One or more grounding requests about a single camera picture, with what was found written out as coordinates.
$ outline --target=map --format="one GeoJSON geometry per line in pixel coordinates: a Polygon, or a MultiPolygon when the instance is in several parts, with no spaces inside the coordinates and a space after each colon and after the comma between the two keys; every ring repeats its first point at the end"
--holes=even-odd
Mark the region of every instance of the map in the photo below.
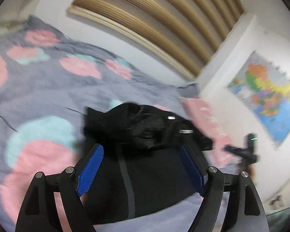
{"type": "Polygon", "coordinates": [[[278,147],[290,132],[290,80],[253,52],[228,89],[254,112],[278,147]]]}

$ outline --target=gray stripe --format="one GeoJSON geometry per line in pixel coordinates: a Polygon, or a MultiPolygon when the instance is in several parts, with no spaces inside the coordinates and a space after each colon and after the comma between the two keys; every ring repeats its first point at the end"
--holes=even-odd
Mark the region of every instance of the gray stripe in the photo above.
{"type": "Polygon", "coordinates": [[[124,184],[127,191],[128,196],[128,217],[127,219],[132,219],[135,217],[135,198],[134,192],[131,184],[131,180],[128,174],[127,165],[125,162],[125,158],[122,155],[121,144],[116,144],[116,153],[119,162],[119,167],[121,171],[122,178],[124,180],[124,184]]]}

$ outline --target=bed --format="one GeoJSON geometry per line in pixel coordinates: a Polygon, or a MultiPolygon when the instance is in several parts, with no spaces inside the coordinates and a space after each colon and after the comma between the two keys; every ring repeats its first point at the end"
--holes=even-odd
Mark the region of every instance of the bed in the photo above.
{"type": "MultiPolygon", "coordinates": [[[[75,165],[83,140],[83,110],[106,112],[126,101],[153,105],[189,118],[179,100],[194,85],[162,84],[105,49],[77,42],[30,17],[21,31],[0,38],[0,224],[15,230],[25,192],[37,171],[46,175],[75,165]]],[[[233,163],[221,169],[236,173],[233,163]]],[[[217,219],[226,211],[225,193],[217,219]]],[[[202,198],[193,194],[160,212],[98,225],[97,231],[187,231],[202,198]]],[[[60,196],[56,204],[70,231],[60,196]]]]}

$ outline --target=blue ribbed pad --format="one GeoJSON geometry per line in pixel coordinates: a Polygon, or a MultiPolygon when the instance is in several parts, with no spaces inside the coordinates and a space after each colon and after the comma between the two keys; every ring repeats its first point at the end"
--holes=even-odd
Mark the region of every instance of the blue ribbed pad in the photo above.
{"type": "Polygon", "coordinates": [[[84,167],[83,171],[80,173],[78,177],[78,187],[76,189],[79,197],[81,197],[84,193],[88,192],[92,181],[95,178],[96,173],[99,169],[99,166],[103,160],[103,155],[103,147],[99,145],[87,165],[84,167]]]}
{"type": "Polygon", "coordinates": [[[182,159],[183,165],[189,175],[191,183],[195,188],[195,191],[200,195],[203,195],[204,193],[203,175],[200,173],[199,169],[193,162],[192,158],[190,157],[188,151],[185,149],[184,146],[180,147],[179,154],[182,159]]]}

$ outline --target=pink pillow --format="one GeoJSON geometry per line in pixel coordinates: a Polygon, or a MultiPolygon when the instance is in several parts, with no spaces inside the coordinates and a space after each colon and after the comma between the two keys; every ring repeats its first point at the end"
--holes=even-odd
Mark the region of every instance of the pink pillow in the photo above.
{"type": "Polygon", "coordinates": [[[230,136],[219,127],[212,114],[211,106],[201,99],[183,98],[183,105],[195,127],[206,136],[213,139],[213,150],[210,158],[215,166],[224,167],[234,159],[234,156],[223,150],[223,147],[232,144],[230,136]]]}

